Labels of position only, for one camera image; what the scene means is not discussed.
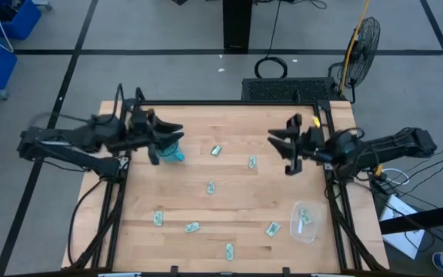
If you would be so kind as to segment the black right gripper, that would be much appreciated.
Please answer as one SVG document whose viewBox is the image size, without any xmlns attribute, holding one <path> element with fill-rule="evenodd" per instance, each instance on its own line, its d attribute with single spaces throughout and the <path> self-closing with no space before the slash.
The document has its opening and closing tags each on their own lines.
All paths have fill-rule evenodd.
<svg viewBox="0 0 443 277">
<path fill-rule="evenodd" d="M 302 116 L 295 113 L 287 122 L 285 129 L 269 129 L 268 133 L 277 138 L 268 137 L 283 159 L 290 159 L 288 175 L 301 172 L 302 160 L 311 159 L 317 165 L 325 162 L 325 140 L 322 130 L 316 125 L 310 126 L 306 132 L 301 130 Z"/>
</svg>

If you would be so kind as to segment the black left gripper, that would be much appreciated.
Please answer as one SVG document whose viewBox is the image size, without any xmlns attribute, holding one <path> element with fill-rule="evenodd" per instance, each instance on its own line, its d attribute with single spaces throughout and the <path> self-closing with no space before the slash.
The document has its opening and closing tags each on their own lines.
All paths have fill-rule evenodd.
<svg viewBox="0 0 443 277">
<path fill-rule="evenodd" d="M 128 133 L 135 148 L 146 147 L 148 149 L 150 163 L 158 165 L 159 158 L 156 151 L 164 151 L 171 145 L 177 144 L 178 140 L 184 136 L 183 132 L 177 132 L 183 129 L 183 125 L 162 121 L 159 117 L 155 116 L 153 109 L 144 111 L 148 113 L 148 131 L 142 134 L 131 133 L 128 121 Z"/>
</svg>

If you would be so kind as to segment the white cardboard box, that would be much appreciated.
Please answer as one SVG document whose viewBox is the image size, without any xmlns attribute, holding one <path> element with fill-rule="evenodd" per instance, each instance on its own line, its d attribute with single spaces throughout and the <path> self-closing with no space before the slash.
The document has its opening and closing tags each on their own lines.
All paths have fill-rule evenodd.
<svg viewBox="0 0 443 277">
<path fill-rule="evenodd" d="M 410 215 L 418 211 L 400 200 L 395 195 L 390 195 L 385 203 L 385 207 L 379 217 L 379 221 L 395 219 L 403 215 Z M 424 237 L 424 230 L 413 230 L 408 232 L 398 232 L 393 234 L 383 234 L 382 238 L 389 245 L 405 254 L 411 259 L 415 259 L 419 251 L 419 246 Z"/>
</svg>

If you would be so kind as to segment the teal plastic container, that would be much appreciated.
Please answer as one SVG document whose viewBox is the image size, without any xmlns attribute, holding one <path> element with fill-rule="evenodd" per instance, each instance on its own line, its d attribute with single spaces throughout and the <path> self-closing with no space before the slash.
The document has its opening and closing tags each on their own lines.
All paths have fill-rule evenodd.
<svg viewBox="0 0 443 277">
<path fill-rule="evenodd" d="M 178 142 L 175 142 L 163 150 L 157 150 L 156 154 L 163 162 L 182 162 L 185 160 L 184 153 Z"/>
</svg>

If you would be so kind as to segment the black beam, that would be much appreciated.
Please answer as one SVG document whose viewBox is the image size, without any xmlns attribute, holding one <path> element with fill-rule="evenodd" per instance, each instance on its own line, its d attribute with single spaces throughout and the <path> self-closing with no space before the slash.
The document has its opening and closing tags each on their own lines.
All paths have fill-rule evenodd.
<svg viewBox="0 0 443 277">
<path fill-rule="evenodd" d="M 443 226 L 443 208 L 384 220 L 379 225 L 383 235 Z"/>
</svg>

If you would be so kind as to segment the black floor fan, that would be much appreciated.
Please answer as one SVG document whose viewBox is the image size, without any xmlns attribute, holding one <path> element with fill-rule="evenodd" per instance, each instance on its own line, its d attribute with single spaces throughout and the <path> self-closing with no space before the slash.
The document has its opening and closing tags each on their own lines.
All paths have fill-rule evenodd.
<svg viewBox="0 0 443 277">
<path fill-rule="evenodd" d="M 363 82 L 374 61 L 378 43 L 380 40 L 381 27 L 374 17 L 363 19 L 359 25 L 357 34 L 353 34 L 348 43 L 350 51 L 348 62 L 344 58 L 328 67 L 328 77 L 331 77 L 334 68 L 338 69 L 336 78 L 339 83 L 334 84 L 334 90 L 342 97 L 345 89 L 351 89 L 350 103 L 356 101 L 355 89 Z"/>
</svg>

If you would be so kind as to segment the black column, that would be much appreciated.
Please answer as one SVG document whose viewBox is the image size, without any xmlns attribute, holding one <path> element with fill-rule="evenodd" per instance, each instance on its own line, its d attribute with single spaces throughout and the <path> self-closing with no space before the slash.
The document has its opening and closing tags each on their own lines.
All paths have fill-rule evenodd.
<svg viewBox="0 0 443 277">
<path fill-rule="evenodd" d="M 224 49 L 247 53 L 253 0 L 222 0 Z"/>
</svg>

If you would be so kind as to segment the clear plastic container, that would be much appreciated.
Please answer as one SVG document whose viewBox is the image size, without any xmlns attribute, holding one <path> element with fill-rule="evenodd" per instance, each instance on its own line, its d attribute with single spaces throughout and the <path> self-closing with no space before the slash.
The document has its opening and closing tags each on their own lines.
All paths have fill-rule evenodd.
<svg viewBox="0 0 443 277">
<path fill-rule="evenodd" d="M 298 234 L 298 223 L 300 221 L 299 212 L 307 209 L 313 223 L 303 225 L 302 233 Z M 290 218 L 290 235 L 299 242 L 312 243 L 317 234 L 322 230 L 326 220 L 326 207 L 320 202 L 298 201 L 294 204 Z"/>
</svg>

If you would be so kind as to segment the black perforated computer case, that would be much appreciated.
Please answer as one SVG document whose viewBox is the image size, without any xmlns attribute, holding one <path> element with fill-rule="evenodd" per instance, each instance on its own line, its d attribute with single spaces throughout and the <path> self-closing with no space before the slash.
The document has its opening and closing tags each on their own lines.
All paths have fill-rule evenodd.
<svg viewBox="0 0 443 277">
<path fill-rule="evenodd" d="M 318 78 L 244 78 L 241 99 L 247 101 L 340 100 L 338 85 L 332 77 Z"/>
</svg>

